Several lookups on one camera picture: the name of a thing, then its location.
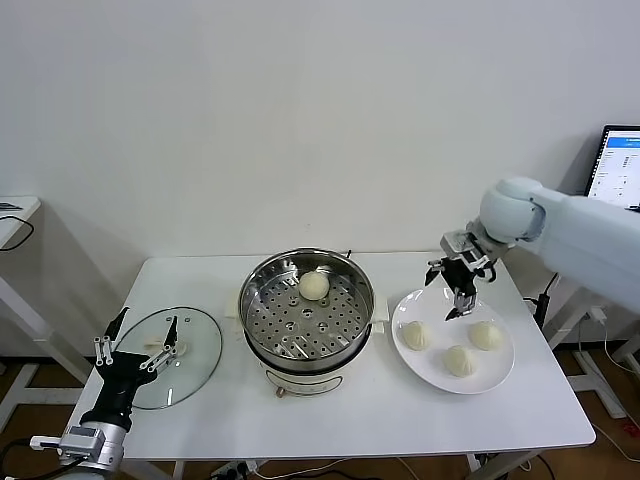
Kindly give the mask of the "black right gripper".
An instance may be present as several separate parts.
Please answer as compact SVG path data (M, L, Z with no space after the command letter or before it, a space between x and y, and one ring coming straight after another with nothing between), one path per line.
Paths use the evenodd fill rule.
M453 308L445 317L446 321L470 314L476 304L476 273L471 271L461 259L441 258L427 262L425 286L429 286L442 275L450 290L454 293Z

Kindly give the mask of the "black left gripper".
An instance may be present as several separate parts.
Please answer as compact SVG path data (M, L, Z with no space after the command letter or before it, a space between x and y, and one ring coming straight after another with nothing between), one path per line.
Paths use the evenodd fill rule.
M104 334L93 340L95 366L103 380L103 386L93 408L82 415L82 424L102 422L130 428L130 415L137 390L155 381L158 368L170 362L177 354L177 316L172 317L162 349L152 357L119 351L113 353L114 341L128 310L128 307L124 307L108 324Z

